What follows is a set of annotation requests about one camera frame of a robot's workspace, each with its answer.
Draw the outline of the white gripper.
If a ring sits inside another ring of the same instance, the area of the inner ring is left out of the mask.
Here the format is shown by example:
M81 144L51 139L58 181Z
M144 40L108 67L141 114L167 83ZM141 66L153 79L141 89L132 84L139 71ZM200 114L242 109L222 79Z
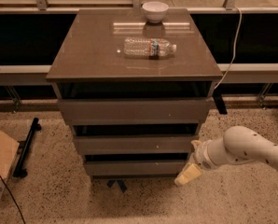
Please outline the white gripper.
M209 141L202 142L200 140L193 140L191 144L194 147L193 159L203 170L212 171L218 168L209 156ZM202 169L196 163L188 163L185 165L174 180L176 186L183 186L202 174Z

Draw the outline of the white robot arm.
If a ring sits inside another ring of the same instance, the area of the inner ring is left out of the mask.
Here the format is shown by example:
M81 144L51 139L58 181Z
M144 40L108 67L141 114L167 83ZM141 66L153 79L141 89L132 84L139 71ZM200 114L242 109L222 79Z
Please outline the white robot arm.
M242 165L252 161L268 164L278 171L278 144L244 126L228 128L216 140L193 140L192 160L188 161L177 178L176 186L183 186L202 174L222 165Z

